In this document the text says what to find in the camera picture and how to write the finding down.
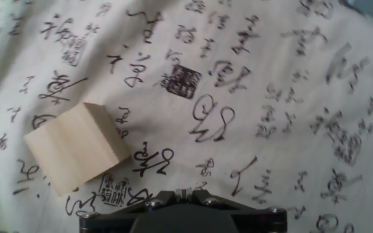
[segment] light wood block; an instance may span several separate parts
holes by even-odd
[[[130,156],[104,106],[82,103],[24,137],[59,196]]]

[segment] calligraphy cloth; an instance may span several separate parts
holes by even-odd
[[[0,0],[0,231],[192,188],[373,232],[373,19],[340,2]],[[23,136],[80,102],[133,156],[58,197]]]

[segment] beige tablecloth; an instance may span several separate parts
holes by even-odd
[[[23,136],[80,102],[133,156],[57,197]],[[0,0],[0,230],[77,232],[190,187],[286,208],[289,232],[373,232],[373,19],[331,0]]]

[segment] bolt head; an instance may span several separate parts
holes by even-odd
[[[220,203],[220,202],[215,197],[208,197],[206,200],[204,200],[203,204],[207,205],[207,206],[210,206],[210,205],[216,205],[218,203]]]
[[[96,217],[97,215],[99,215],[98,212],[86,212],[82,215],[82,218],[84,219],[91,219],[93,217]]]
[[[268,208],[268,210],[272,211],[273,213],[281,213],[281,212],[286,211],[286,210],[284,210],[283,208],[281,208],[279,206],[270,206]]]
[[[147,203],[145,203],[145,206],[147,207],[157,207],[157,206],[161,206],[163,205],[163,201],[159,200],[159,199],[152,199],[150,201],[148,201]]]

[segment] wooden block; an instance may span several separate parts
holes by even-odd
[[[104,106],[82,103],[24,137],[59,196],[130,156]]]

